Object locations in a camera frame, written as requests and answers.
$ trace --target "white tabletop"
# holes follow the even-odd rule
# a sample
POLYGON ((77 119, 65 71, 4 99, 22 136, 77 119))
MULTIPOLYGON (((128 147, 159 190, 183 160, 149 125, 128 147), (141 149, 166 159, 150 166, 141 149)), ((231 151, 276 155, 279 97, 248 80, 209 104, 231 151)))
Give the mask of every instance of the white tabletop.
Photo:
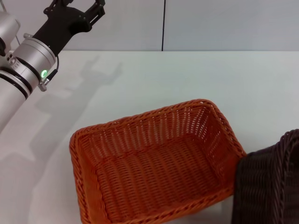
MULTIPOLYGON (((0 223, 80 224, 68 149, 79 128, 196 98, 246 152, 299 127, 299 52, 65 51, 0 135, 0 223)), ((231 198, 176 224, 228 224, 231 198)))

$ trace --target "silver robot arm segment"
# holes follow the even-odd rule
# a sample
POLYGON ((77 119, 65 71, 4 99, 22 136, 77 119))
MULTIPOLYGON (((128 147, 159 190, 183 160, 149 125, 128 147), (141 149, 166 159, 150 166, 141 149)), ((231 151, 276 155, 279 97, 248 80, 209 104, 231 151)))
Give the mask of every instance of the silver robot arm segment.
POLYGON ((10 53, 10 44, 20 23, 8 13, 0 12, 0 133, 38 86, 46 85, 56 75, 54 70, 43 79, 68 41, 77 33, 89 32, 105 14, 105 0, 96 0, 86 11, 68 7, 72 0, 54 0, 44 10, 48 20, 34 36, 25 35, 21 45, 10 53))

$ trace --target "wicker basket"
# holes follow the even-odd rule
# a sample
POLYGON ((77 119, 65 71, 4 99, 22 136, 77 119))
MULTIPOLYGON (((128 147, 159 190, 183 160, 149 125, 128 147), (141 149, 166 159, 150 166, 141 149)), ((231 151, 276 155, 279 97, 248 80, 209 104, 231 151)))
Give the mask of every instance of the wicker basket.
POLYGON ((241 159, 232 223, 299 223, 299 130, 241 159))
POLYGON ((232 195, 245 155, 207 100, 83 128, 70 152, 84 224, 162 223, 197 212, 232 195))

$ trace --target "cable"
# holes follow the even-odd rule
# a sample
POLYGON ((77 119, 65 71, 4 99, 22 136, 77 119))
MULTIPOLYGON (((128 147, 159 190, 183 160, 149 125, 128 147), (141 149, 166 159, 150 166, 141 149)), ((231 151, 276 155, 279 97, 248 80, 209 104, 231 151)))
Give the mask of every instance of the cable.
POLYGON ((0 0, 0 4, 1 4, 2 8, 3 8, 3 11, 7 13, 5 5, 3 3, 3 0, 0 0))
POLYGON ((15 38, 17 39, 18 44, 21 45, 18 36, 15 36, 15 38))
POLYGON ((162 47, 161 47, 162 51, 164 51, 165 14, 166 14, 166 0, 164 0, 164 12, 163 12, 163 30, 162 30, 162 47))
POLYGON ((47 85, 49 83, 49 81, 51 81, 52 78, 58 73, 58 69, 59 69, 59 56, 57 55, 56 58, 57 58, 56 68, 47 76, 45 85, 47 85))

